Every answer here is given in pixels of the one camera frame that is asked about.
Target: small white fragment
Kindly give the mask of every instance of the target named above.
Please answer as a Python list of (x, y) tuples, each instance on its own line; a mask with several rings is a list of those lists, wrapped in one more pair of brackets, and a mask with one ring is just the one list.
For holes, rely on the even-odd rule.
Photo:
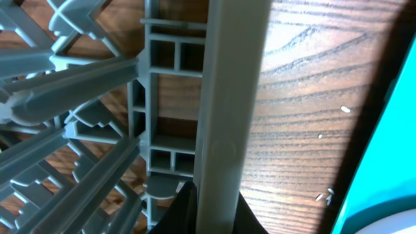
[(351, 112), (351, 110), (348, 107), (345, 107), (345, 106), (341, 106), (341, 110), (345, 113), (350, 113)]
[(330, 194), (326, 197), (326, 205), (327, 206), (331, 205), (331, 202), (332, 202), (332, 194)]
[(317, 198), (315, 198), (315, 201), (319, 201), (319, 200), (321, 200), (323, 196), (324, 196), (324, 194), (319, 194), (319, 195), (317, 196)]

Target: wooden table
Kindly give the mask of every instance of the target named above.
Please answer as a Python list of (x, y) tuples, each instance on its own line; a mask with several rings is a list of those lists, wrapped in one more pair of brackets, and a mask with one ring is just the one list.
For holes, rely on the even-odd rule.
[[(25, 0), (21, 7), (47, 31), (53, 11), (45, 0)], [(161, 16), (166, 19), (206, 22), (207, 9), (207, 0), (161, 0)], [(269, 233), (329, 233), (385, 91), (415, 32), (415, 15), (416, 3), (407, 0), (273, 2), (241, 185)], [(113, 0), (98, 21), (129, 56), (135, 56), (144, 47), (144, 28), (139, 23), (143, 17), (143, 1)], [(0, 48), (21, 47), (27, 45), (18, 36), (0, 34)], [(68, 53), (112, 56), (87, 36)], [(201, 81), (159, 79), (160, 131), (195, 135)], [(127, 123), (125, 88), (103, 101)], [(351, 112), (343, 112), (341, 106)], [(98, 155), (110, 148), (88, 146)], [(64, 149), (48, 161), (70, 178), (76, 158)], [(140, 187), (144, 170), (138, 159), (123, 178)], [(325, 199), (315, 201), (320, 193), (327, 195), (328, 187), (335, 191), (329, 207)], [(102, 208), (117, 199), (112, 193)], [(7, 205), (18, 207), (13, 201)]]

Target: wooden surface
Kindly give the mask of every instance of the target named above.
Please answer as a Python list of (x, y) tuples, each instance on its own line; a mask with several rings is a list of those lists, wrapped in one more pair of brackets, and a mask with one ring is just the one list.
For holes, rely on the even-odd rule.
[[(22, 8), (47, 31), (53, 11), (45, 0), (25, 0)], [(207, 9), (206, 0), (161, 1), (161, 16), (166, 19), (205, 22)], [(387, 86), (397, 75), (415, 32), (415, 15), (416, 3), (408, 0), (273, 2), (241, 185), (269, 233), (330, 232)], [(135, 56), (144, 46), (142, 17), (143, 1), (113, 0), (98, 21), (128, 55)], [(0, 33), (0, 48), (25, 46), (12, 33)], [(68, 53), (112, 56), (87, 36)], [(159, 130), (194, 135), (201, 81), (159, 79)], [(126, 122), (125, 88), (103, 100)], [(352, 112), (341, 111), (342, 105)], [(186, 121), (178, 124), (172, 118)], [(100, 156), (110, 148), (88, 147)], [(71, 178), (76, 158), (65, 148), (48, 161)], [(138, 159), (123, 179), (140, 190), (144, 170), (144, 162)], [(326, 207), (326, 201), (315, 201), (315, 197), (328, 187), (334, 189), (335, 197)], [(110, 209), (120, 199), (113, 192), (102, 208)], [(7, 204), (18, 207), (15, 203)]]

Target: dark brown wood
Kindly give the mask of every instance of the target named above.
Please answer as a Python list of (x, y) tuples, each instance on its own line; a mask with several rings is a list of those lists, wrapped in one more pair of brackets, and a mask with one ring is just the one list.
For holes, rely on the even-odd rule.
[[(47, 31), (53, 11), (46, 1), (26, 0), (21, 7)], [(207, 9), (207, 0), (161, 1), (161, 16), (167, 19), (205, 22)], [(408, 0), (273, 2), (241, 185), (269, 233), (330, 232), (385, 90), (415, 32), (415, 14), (416, 4)], [(113, 0), (98, 21), (129, 56), (135, 56), (144, 46), (142, 17), (143, 1)], [(0, 33), (0, 48), (25, 46), (18, 36)], [(87, 36), (68, 53), (99, 59), (112, 56), (101, 42)], [(159, 80), (160, 129), (194, 135), (201, 80), (170, 75)], [(127, 123), (125, 88), (103, 102)], [(341, 111), (342, 105), (352, 112)], [(176, 124), (169, 118), (183, 121)], [(111, 148), (87, 146), (99, 156)], [(64, 148), (48, 161), (71, 179), (76, 158)], [(143, 189), (143, 160), (138, 159), (123, 179)], [(330, 207), (324, 200), (315, 201), (328, 187), (335, 191)], [(102, 208), (111, 210), (120, 199), (112, 192)], [(13, 200), (7, 202), (8, 207), (19, 207)]]

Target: turquoise object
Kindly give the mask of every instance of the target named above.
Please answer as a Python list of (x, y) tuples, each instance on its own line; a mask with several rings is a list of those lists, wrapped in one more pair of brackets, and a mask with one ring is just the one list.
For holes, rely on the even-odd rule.
[(413, 39), (331, 233), (355, 233), (389, 215), (416, 208), (415, 74)]

